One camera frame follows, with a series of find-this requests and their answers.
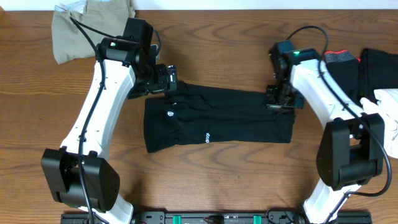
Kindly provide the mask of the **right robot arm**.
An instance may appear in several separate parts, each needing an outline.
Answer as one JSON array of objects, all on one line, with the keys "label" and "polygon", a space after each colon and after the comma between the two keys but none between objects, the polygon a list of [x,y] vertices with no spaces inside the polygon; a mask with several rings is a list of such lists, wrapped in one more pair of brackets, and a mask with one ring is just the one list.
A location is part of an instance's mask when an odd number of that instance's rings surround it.
[{"label": "right robot arm", "polygon": [[354,103],[329,74],[315,49],[290,40],[269,50],[277,85],[267,88],[267,107],[291,112],[306,101],[323,126],[316,165],[320,179],[302,204],[296,223],[339,223],[339,210],[390,163],[383,148],[384,121]]}]

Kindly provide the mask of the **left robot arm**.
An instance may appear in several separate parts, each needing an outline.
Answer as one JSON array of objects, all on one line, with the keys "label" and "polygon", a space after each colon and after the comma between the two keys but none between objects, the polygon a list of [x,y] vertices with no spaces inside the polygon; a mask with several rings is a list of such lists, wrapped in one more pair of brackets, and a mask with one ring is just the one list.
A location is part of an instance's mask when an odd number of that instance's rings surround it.
[{"label": "left robot arm", "polygon": [[126,100],[177,89],[177,70],[158,63],[160,44],[145,20],[129,18],[119,36],[93,44],[93,81],[75,124],[58,149],[46,149],[41,166],[54,201],[80,213],[70,223],[134,223],[134,207],[119,193],[109,164],[115,125]]}]

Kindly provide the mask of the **black polo shirt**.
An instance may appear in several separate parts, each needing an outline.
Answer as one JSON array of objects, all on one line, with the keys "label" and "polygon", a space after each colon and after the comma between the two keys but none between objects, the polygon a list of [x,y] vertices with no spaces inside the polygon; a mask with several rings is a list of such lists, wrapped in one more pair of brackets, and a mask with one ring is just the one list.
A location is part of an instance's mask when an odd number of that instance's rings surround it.
[{"label": "black polo shirt", "polygon": [[144,140],[153,153],[174,145],[225,141],[289,143],[295,113],[266,106],[266,94],[180,81],[146,99]]}]

